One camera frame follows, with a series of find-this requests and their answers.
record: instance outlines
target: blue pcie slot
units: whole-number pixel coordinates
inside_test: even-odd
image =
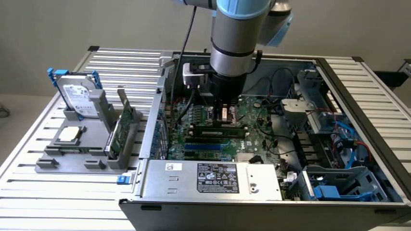
[[[219,144],[186,144],[185,149],[187,150],[214,150],[221,151],[222,146]]]

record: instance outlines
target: metal slats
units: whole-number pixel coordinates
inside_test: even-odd
[[[341,61],[326,60],[394,154],[411,173],[410,115],[403,113],[405,111],[398,107],[397,99],[389,94],[362,63],[347,62],[346,59]]]
[[[118,88],[126,88],[131,105],[145,114],[130,167],[138,167],[147,116],[162,77],[162,52],[101,49],[85,70],[101,73],[109,102],[122,108]],[[133,191],[117,185],[115,175],[38,174],[35,163],[43,156],[64,121],[64,102],[55,97],[43,120],[0,178],[0,230],[122,230],[134,226],[118,199]]]

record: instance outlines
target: red cable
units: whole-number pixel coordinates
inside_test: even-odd
[[[369,152],[370,162],[371,162],[371,161],[373,161],[373,156],[371,156],[371,151],[370,151],[370,147],[369,147],[369,145],[367,145],[366,143],[361,142],[361,141],[357,141],[357,143],[358,143],[359,145],[362,145],[362,146],[365,146],[365,147],[366,147],[367,152]]]

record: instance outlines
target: green circuit board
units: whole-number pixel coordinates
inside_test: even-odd
[[[179,114],[183,111],[186,105],[186,101],[177,104],[178,113],[175,114]],[[274,138],[265,135],[258,128],[257,119],[259,115],[261,119],[265,119],[263,125],[261,126],[262,129],[267,133],[274,134],[271,126],[267,126],[269,113],[263,108],[265,106],[261,99],[255,97],[245,97],[234,107],[231,114],[234,114],[235,121],[239,120],[233,124],[233,126],[247,127],[246,138],[221,138],[221,146],[217,146],[217,144],[213,144],[211,146],[219,150],[198,150],[187,148],[187,139],[193,137],[193,134],[190,134],[190,126],[211,126],[213,107],[205,105],[191,106],[189,113],[182,119],[182,124],[178,126],[178,130],[171,135],[169,159],[249,162],[253,156],[259,155],[266,164],[278,164],[279,156],[274,154],[278,153],[278,149],[273,147]]]
[[[113,134],[111,146],[110,146],[110,149],[117,156],[121,155],[125,149],[125,146],[126,146],[126,141],[127,141],[129,131],[130,131],[130,124],[133,123],[133,120],[134,120],[133,113],[134,113],[134,109],[130,105],[129,100],[126,100],[123,113],[121,115],[121,119],[117,124],[117,128]]]

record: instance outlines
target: metal case panel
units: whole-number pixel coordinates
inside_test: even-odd
[[[122,210],[139,231],[370,230],[407,214],[387,206],[126,203]]]

